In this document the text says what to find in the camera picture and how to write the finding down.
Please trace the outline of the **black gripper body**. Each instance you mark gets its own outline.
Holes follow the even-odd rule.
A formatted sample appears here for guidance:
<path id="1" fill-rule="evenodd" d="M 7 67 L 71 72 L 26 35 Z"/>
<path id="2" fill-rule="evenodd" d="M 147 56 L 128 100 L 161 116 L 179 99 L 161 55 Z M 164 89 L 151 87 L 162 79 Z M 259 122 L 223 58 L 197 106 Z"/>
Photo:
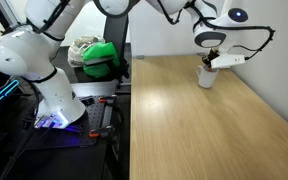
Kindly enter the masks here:
<path id="1" fill-rule="evenodd" d="M 211 66 L 211 61 L 219 56 L 216 49 L 211 49 L 209 53 L 202 57 L 202 62 L 208 67 Z"/>

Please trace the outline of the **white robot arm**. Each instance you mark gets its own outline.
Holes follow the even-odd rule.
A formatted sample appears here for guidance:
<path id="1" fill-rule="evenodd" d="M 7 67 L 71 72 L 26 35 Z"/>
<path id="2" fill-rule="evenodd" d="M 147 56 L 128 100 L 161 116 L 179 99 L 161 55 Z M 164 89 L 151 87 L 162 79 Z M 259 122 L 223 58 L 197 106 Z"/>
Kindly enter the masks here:
<path id="1" fill-rule="evenodd" d="M 0 37 L 0 72 L 28 80 L 43 96 L 34 122 L 37 128 L 64 129 L 85 112 L 65 72 L 53 66 L 50 58 L 88 1 L 95 2 L 106 16 L 117 18 L 128 14 L 140 0 L 28 0 L 27 23 Z M 187 10 L 193 21 L 195 43 L 220 50 L 220 57 L 211 65 L 218 68 L 233 64 L 233 57 L 226 51 L 234 43 L 231 32 L 246 28 L 246 11 L 231 8 L 218 15 L 216 7 L 206 0 L 145 1 L 167 18 Z"/>

